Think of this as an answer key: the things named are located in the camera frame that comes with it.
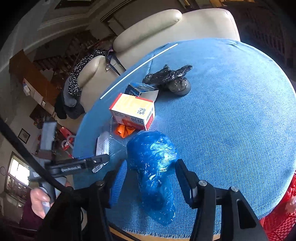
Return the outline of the person left hand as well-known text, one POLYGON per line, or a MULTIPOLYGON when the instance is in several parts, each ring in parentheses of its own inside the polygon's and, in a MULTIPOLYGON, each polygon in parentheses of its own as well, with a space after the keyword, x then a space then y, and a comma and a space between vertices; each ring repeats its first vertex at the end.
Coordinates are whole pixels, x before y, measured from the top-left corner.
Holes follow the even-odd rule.
POLYGON ((34 188, 30 191, 31 208, 36 216, 44 219, 46 213, 44 212, 43 203, 47 203, 52 207, 53 203, 50 203, 50 198, 46 192, 41 188, 34 188))

